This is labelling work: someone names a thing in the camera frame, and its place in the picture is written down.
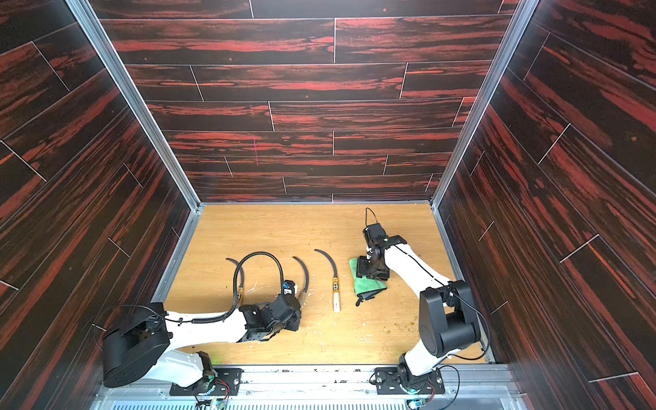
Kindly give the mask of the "green and black rag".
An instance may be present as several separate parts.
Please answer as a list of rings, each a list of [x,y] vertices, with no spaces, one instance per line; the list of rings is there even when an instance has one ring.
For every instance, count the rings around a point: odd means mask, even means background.
[[[350,269],[354,280],[354,292],[357,297],[355,303],[359,307],[362,302],[374,299],[378,294],[387,290],[386,283],[377,281],[370,278],[360,278],[357,276],[358,259],[353,258],[350,260]]]

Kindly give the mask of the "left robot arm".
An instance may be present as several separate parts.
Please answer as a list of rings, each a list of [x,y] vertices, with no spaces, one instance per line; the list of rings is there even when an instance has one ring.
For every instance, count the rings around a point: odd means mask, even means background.
[[[207,354],[182,348],[208,343],[265,342],[281,331],[297,331],[302,304],[291,293],[273,302],[244,305],[225,314],[180,314],[160,302],[138,307],[102,337],[107,388],[154,379],[189,388],[213,372]]]

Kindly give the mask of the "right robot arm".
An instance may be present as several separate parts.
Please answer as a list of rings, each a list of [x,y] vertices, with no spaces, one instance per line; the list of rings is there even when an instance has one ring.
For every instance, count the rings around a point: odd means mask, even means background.
[[[366,225],[363,235],[367,254],[358,258],[355,275],[386,281],[395,272],[419,299],[420,341],[400,356],[396,367],[375,370],[379,392],[444,393],[438,365],[481,341],[470,285],[432,269],[405,239],[387,235],[379,223]]]

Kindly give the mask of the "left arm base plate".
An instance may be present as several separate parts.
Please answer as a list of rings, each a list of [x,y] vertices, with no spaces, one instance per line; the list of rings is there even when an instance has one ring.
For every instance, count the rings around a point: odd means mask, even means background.
[[[169,395],[176,397],[237,396],[244,370],[240,367],[215,367],[213,376],[203,376],[190,387],[172,384]]]

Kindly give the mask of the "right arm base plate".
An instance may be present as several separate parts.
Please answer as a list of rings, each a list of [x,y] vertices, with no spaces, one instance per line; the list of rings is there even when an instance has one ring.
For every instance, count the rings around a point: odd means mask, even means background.
[[[442,374],[433,370],[422,376],[414,376],[400,367],[377,367],[369,383],[379,395],[443,395],[445,387]]]

